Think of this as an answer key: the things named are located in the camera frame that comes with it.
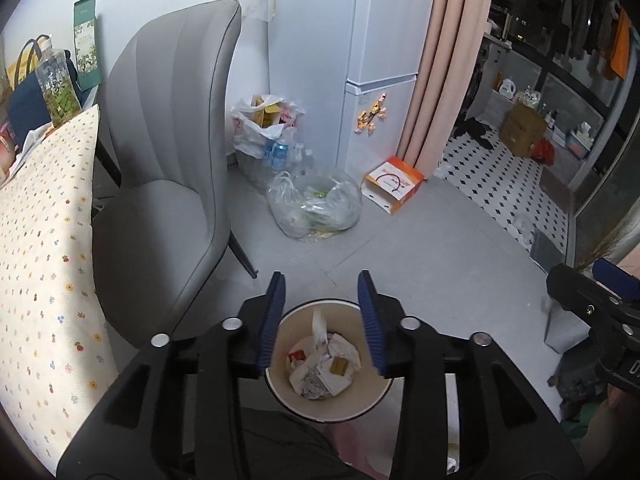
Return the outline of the white refrigerator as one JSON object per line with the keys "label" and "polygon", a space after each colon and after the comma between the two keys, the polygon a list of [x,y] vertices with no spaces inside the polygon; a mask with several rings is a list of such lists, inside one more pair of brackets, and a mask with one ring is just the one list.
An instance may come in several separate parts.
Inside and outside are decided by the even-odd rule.
{"label": "white refrigerator", "polygon": [[433,0],[274,0],[269,89],[300,106],[299,140],[355,180],[394,156]]}

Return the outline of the white tissue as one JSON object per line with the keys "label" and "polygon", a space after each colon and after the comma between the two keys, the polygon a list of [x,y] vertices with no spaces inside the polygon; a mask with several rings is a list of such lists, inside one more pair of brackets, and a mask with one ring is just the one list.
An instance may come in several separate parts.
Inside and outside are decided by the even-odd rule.
{"label": "white tissue", "polygon": [[295,391],[307,400],[335,398],[352,385],[361,370],[357,348],[339,333],[330,333],[326,318],[314,310],[311,321],[312,350],[296,367]]}

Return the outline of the green tall carton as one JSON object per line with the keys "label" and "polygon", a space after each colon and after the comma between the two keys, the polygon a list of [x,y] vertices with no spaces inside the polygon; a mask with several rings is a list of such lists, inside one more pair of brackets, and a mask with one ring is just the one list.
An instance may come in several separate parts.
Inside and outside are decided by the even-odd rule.
{"label": "green tall carton", "polygon": [[82,91],[90,90],[102,82],[102,70],[96,41],[96,0],[78,0],[74,3],[74,52],[78,84]]}

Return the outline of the white trash bin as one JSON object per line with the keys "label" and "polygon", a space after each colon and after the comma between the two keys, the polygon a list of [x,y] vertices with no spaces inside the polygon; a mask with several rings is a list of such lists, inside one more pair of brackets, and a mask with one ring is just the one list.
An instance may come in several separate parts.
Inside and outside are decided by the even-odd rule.
{"label": "white trash bin", "polygon": [[393,382],[372,363],[360,307],[322,299],[282,318],[266,383],[293,414],[338,424],[375,408]]}

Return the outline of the grey upholstered chair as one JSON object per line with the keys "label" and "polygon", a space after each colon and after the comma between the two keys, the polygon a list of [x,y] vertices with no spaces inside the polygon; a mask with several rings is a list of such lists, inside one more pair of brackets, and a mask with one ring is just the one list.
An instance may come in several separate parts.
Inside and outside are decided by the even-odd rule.
{"label": "grey upholstered chair", "polygon": [[236,0],[170,12],[119,55],[105,109],[122,182],[92,222],[93,277],[116,333],[136,348],[180,324],[226,252],[226,90]]}

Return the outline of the small brown cardboard box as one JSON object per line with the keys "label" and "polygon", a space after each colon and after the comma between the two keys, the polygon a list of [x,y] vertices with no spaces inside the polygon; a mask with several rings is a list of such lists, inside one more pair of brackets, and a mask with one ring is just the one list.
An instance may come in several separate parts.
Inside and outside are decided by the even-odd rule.
{"label": "small brown cardboard box", "polygon": [[349,367],[349,360],[342,356],[336,356],[330,366],[330,373],[333,375],[344,377]]}

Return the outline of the plastic bottle with green contents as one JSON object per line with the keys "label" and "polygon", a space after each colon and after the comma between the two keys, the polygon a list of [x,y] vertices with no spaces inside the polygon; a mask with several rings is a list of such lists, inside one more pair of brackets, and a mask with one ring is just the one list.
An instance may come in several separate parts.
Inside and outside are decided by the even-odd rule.
{"label": "plastic bottle with green contents", "polygon": [[44,52],[35,73],[54,128],[61,127],[81,112],[63,50]]}

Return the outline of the white trash bag with boxes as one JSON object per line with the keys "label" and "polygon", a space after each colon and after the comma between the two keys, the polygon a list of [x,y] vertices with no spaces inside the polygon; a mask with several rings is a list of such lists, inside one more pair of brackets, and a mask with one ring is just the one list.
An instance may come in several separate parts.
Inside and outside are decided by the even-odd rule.
{"label": "white trash bag with boxes", "polygon": [[272,179],[291,171],[303,158],[298,122],[305,111],[293,101],[273,94],[256,94],[232,107],[232,145],[238,166],[259,193]]}

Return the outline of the red white wrapper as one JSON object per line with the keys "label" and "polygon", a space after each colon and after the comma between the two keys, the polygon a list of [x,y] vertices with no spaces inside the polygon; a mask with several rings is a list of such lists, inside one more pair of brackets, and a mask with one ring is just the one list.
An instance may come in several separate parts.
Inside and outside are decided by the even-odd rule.
{"label": "red white wrapper", "polygon": [[307,359],[306,353],[303,349],[297,349],[288,354],[288,365],[295,370],[300,364]]}

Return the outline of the pink curtain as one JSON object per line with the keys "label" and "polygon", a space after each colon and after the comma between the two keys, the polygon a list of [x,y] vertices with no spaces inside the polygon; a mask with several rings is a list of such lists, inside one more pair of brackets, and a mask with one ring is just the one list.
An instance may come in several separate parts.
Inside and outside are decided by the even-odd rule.
{"label": "pink curtain", "polygon": [[442,158],[471,81],[490,0],[433,0],[408,115],[397,150],[430,178]]}

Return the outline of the floral cream tablecloth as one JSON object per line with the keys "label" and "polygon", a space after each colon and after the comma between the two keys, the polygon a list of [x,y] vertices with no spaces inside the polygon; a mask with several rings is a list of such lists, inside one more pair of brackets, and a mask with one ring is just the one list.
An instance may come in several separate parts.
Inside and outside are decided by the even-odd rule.
{"label": "floral cream tablecloth", "polygon": [[93,281],[99,123],[66,122],[1,190],[1,405],[48,471],[118,375]]}

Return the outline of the navy lunch bag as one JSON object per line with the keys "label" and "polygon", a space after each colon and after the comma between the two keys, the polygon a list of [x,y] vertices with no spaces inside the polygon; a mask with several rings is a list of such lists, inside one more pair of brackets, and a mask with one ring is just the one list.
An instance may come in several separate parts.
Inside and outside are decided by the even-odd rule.
{"label": "navy lunch bag", "polygon": [[[14,144],[21,151],[29,130],[37,129],[51,122],[46,104],[36,78],[35,69],[40,58],[51,46],[51,38],[40,35],[29,39],[18,54],[13,73],[13,91],[9,97],[9,122],[14,133]],[[70,58],[70,51],[63,50],[67,58],[68,71],[72,77],[80,103],[77,70]]]}

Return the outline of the white cloth on table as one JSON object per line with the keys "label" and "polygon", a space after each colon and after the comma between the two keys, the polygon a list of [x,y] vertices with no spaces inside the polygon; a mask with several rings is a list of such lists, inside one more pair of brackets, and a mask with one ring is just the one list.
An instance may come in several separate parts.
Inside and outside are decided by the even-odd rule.
{"label": "white cloth on table", "polygon": [[45,124],[37,129],[29,130],[20,154],[16,156],[13,165],[10,167],[10,176],[13,177],[26,164],[30,153],[44,140],[51,125]]}

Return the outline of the clear plastic bag on floor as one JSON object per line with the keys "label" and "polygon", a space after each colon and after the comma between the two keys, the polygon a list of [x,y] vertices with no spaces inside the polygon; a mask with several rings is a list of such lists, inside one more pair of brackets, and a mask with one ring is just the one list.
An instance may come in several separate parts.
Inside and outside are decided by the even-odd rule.
{"label": "clear plastic bag on floor", "polygon": [[325,238],[351,229],[362,211],[357,182],[344,171],[282,171],[267,188],[274,220],[289,238]]}

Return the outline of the printed paper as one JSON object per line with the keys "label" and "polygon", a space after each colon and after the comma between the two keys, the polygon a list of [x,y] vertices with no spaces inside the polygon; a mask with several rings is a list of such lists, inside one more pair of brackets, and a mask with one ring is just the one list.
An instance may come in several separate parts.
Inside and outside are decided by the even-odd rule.
{"label": "printed paper", "polygon": [[340,393],[341,381],[319,365],[297,367],[288,379],[294,391],[307,400],[333,398]]}

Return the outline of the orange white box on floor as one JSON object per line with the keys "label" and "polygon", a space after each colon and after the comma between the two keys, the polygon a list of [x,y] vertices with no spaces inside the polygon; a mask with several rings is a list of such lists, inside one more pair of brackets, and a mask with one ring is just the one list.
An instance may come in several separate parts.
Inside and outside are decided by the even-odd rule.
{"label": "orange white box on floor", "polygon": [[424,175],[397,157],[390,157],[369,172],[361,183],[361,193],[386,214],[396,212],[418,192]]}

